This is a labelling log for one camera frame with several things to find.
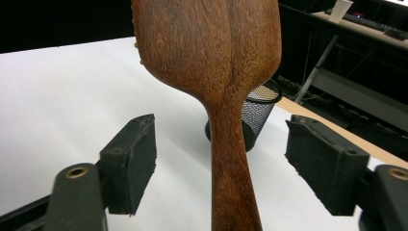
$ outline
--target black mesh pencil holder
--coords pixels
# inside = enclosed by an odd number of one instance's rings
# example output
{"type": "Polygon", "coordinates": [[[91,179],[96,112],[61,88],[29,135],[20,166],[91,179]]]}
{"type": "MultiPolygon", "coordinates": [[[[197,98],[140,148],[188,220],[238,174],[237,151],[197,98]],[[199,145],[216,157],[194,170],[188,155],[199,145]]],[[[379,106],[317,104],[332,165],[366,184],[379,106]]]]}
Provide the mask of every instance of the black mesh pencil holder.
{"type": "MultiPolygon", "coordinates": [[[[282,98],[281,88],[271,79],[253,90],[242,105],[242,132],[245,150],[251,150],[275,103],[282,98]]],[[[205,134],[210,136],[210,124],[205,125],[205,134]]]]}

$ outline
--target brown wooden utensil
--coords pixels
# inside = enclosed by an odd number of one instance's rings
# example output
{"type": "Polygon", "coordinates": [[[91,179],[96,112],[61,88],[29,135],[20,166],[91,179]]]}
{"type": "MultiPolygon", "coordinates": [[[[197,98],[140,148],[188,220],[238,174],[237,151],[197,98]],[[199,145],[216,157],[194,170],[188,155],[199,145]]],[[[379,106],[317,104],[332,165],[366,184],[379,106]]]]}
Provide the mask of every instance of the brown wooden utensil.
{"type": "Polygon", "coordinates": [[[140,58],[205,107],[212,141],[212,230],[262,230],[244,150],[246,96],[279,66],[276,0],[133,0],[140,58]]]}

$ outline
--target wooden desk surface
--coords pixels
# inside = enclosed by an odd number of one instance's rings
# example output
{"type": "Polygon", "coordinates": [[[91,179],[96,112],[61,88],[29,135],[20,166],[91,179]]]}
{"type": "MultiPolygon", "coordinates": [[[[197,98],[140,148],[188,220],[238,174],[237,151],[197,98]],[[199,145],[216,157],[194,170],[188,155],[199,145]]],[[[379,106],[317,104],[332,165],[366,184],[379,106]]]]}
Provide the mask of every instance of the wooden desk surface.
{"type": "Polygon", "coordinates": [[[387,163],[389,165],[394,165],[398,167],[405,167],[408,169],[408,163],[399,159],[398,157],[394,156],[393,154],[387,152],[386,150],[348,132],[344,128],[334,124],[333,122],[321,117],[320,115],[317,115],[303,107],[301,107],[298,104],[295,104],[288,98],[282,98],[282,100],[277,104],[280,108],[284,109],[285,111],[288,111],[291,114],[295,115],[301,115],[301,116],[307,116],[314,118],[323,124],[325,124],[327,127],[331,128],[333,131],[339,133],[349,141],[352,141],[359,147],[361,147],[363,150],[367,151],[371,156],[377,158],[378,160],[387,163]]]}
{"type": "MultiPolygon", "coordinates": [[[[328,19],[330,15],[324,13],[324,12],[319,12],[319,13],[312,13],[312,15],[320,17],[322,19],[328,19]]],[[[339,22],[340,26],[344,26],[350,30],[354,30],[357,32],[360,32],[362,34],[365,34],[368,37],[372,37],[372,38],[376,38],[378,40],[382,40],[384,42],[388,42],[389,44],[392,44],[394,46],[397,46],[401,49],[405,49],[408,50],[408,39],[401,41],[395,38],[391,38],[389,36],[384,35],[384,32],[380,32],[377,30],[374,30],[372,28],[366,27],[366,26],[362,26],[350,21],[346,21],[346,20],[341,20],[339,22]]]]}

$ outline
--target white cup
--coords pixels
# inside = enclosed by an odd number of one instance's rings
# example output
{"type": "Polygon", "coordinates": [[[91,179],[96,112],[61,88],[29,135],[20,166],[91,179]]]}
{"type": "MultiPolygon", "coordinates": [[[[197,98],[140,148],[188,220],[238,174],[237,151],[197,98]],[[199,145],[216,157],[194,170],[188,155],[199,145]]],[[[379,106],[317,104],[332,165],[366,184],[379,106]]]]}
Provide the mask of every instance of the white cup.
{"type": "Polygon", "coordinates": [[[340,20],[342,20],[342,18],[344,17],[345,13],[347,13],[351,4],[353,4],[353,2],[348,0],[337,0],[336,4],[334,5],[333,11],[329,16],[329,21],[339,23],[340,20]]]}

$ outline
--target white surface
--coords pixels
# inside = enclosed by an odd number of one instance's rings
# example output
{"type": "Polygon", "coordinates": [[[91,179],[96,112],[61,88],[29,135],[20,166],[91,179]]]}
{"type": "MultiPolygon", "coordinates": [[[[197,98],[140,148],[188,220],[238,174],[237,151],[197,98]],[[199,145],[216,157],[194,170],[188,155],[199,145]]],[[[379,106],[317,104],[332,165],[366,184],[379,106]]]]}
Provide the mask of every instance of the white surface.
{"type": "Polygon", "coordinates": [[[401,6],[404,6],[404,7],[408,7],[408,1],[407,0],[403,0],[403,1],[400,1],[400,0],[385,0],[385,1],[397,4],[397,5],[401,5],[401,6]]]}
{"type": "Polygon", "coordinates": [[[348,0],[337,0],[336,4],[333,7],[333,11],[329,16],[329,21],[339,23],[340,20],[342,20],[342,18],[344,17],[345,13],[347,13],[351,4],[353,4],[353,2],[348,0]]]}
{"type": "MultiPolygon", "coordinates": [[[[132,118],[156,117],[158,159],[119,230],[210,230],[207,116],[140,65],[134,38],[0,55],[0,215],[51,193],[55,175],[98,152],[132,118]]],[[[248,162],[264,230],[358,230],[333,218],[284,157],[290,114],[275,106],[248,162]]]]}

